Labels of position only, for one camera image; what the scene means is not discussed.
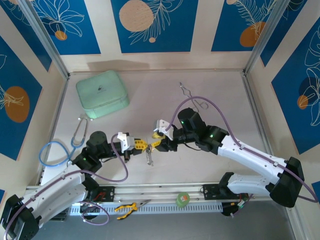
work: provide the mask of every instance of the white robotic arm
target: white robotic arm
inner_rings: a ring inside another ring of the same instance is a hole
[[[177,151],[179,144],[195,143],[203,151],[232,159],[260,174],[259,176],[245,176],[227,172],[218,185],[221,194],[259,194],[270,196],[275,202],[285,207],[295,205],[302,184],[283,168],[289,169],[304,181],[301,163],[298,159],[291,157],[285,160],[271,156],[234,139],[226,130],[206,125],[200,115],[191,108],[180,111],[177,117],[182,128],[177,129],[171,126],[169,129],[164,127],[155,129],[159,135],[166,136],[161,140],[161,144],[156,146],[156,149],[161,152]],[[155,124],[155,126],[161,125],[170,126],[164,120],[158,120]]]
[[[134,149],[134,138],[128,133],[119,132],[118,139],[120,142],[115,142],[114,146],[119,155],[129,160],[131,154],[139,154]],[[95,173],[102,167],[100,159],[111,159],[114,156],[114,149],[107,142],[107,136],[101,131],[94,132],[81,154],[63,172],[22,198],[11,196],[5,203],[1,225],[7,229],[13,216],[21,209],[8,227],[8,235],[15,240],[32,239],[51,218],[72,204],[93,199],[98,194],[99,185],[88,173]]]

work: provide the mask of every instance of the table surface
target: table surface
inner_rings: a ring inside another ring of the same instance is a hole
[[[128,91],[130,104],[109,115],[94,119],[89,123],[85,141],[95,131],[103,131],[108,142],[118,132],[129,132],[131,136],[155,142],[152,139],[155,120],[170,121],[177,106],[186,99],[180,88],[180,82],[191,90],[193,96],[203,96],[216,103],[225,114],[236,137],[241,141],[264,150],[263,142],[255,124],[255,119],[239,72],[227,71],[124,71],[119,73]],[[82,109],[76,83],[94,76],[93,73],[73,74],[68,82],[63,100],[54,140],[61,141],[69,149],[70,140],[79,123],[78,117],[85,114]],[[184,107],[193,107],[187,102]],[[214,109],[209,106],[200,108],[200,116],[207,125],[226,129],[225,124]],[[84,126],[79,130],[80,139]],[[71,159],[81,152],[77,149]],[[55,164],[66,157],[61,147],[53,145],[48,155],[48,164]],[[129,177],[124,184],[162,184],[162,183],[198,183],[218,182],[225,172],[254,175],[249,168],[228,158],[216,156],[209,152],[195,151],[180,145],[177,152],[152,153],[154,166],[147,165],[146,154],[131,156],[126,164]],[[66,165],[55,168],[46,167],[41,184],[65,169]],[[98,174],[109,179],[122,179],[125,171],[118,159],[102,164]],[[99,184],[107,184],[97,179]]]

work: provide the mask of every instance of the white arm segment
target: white arm segment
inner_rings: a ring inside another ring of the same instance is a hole
[[[121,142],[121,152],[130,151],[135,148],[135,138],[133,136],[127,136],[127,134],[118,132],[117,139]]]
[[[157,120],[154,122],[153,131],[162,133],[166,135],[171,141],[174,140],[174,127],[171,126],[168,131],[166,131],[167,127],[169,127],[170,123],[165,120]]]
[[[268,184],[269,182],[262,176],[233,174],[228,181],[227,187],[234,194],[250,193],[269,196],[270,192],[266,189]]]
[[[30,198],[33,198],[37,192],[61,176],[77,170],[80,170],[80,168],[76,165],[70,165],[62,173],[47,182],[45,185],[39,187],[32,193],[24,195],[22,202],[25,203]],[[32,214],[34,218],[41,216],[39,228],[41,228],[43,224],[49,221],[51,218],[70,207],[72,204],[80,202],[86,198],[88,192],[86,191],[85,186],[82,184],[84,180],[85,175],[84,173],[80,172],[65,177],[63,180],[60,180],[55,185],[51,186],[50,189],[38,196],[35,201],[32,201],[30,204],[28,204],[28,208],[33,208]]]
[[[241,141],[239,141],[242,147],[246,147],[248,149],[251,149],[267,158],[272,159],[276,163],[286,166],[285,160],[280,157],[270,156],[269,154],[266,154],[265,152],[259,151],[255,149],[254,147],[251,147]],[[261,157],[258,157],[256,155],[253,155],[240,147],[238,147],[231,136],[225,136],[222,141],[222,147],[218,148],[218,155],[232,159],[237,161],[238,163],[254,170],[255,172],[259,173],[263,176],[263,179],[265,179],[265,182],[267,184],[272,183],[276,184],[279,180],[278,174],[282,174],[284,170],[282,170],[280,167],[277,167],[276,165],[271,164],[265,159],[262,159]]]

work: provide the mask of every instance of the pliers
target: pliers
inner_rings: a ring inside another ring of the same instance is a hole
[[[118,206],[114,211],[119,211],[120,209],[126,209],[126,208],[132,208],[128,213],[126,213],[124,216],[120,216],[117,217],[117,220],[123,220],[126,219],[129,215],[131,215],[133,212],[138,211],[138,209],[144,205],[146,205],[147,203],[149,203],[151,200],[145,200],[145,201],[141,201],[141,202],[134,202],[131,205],[121,205]]]

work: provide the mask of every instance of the orange circle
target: orange circle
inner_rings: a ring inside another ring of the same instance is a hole
[[[308,107],[308,98],[305,96],[305,95],[301,95],[299,98],[298,98],[298,107],[300,109],[306,109],[306,107]]]
[[[141,0],[127,1],[119,12],[120,22],[130,32],[141,32],[154,22],[151,8]]]
[[[226,0],[226,4],[232,5],[235,4],[238,0]]]
[[[22,87],[12,86],[5,92],[4,99],[7,116],[16,123],[23,123],[30,110],[28,93]]]
[[[56,31],[54,35],[61,41],[67,40],[67,34],[64,31]]]
[[[264,21],[260,21],[247,27],[241,34],[240,44],[247,48],[254,47],[265,25]]]

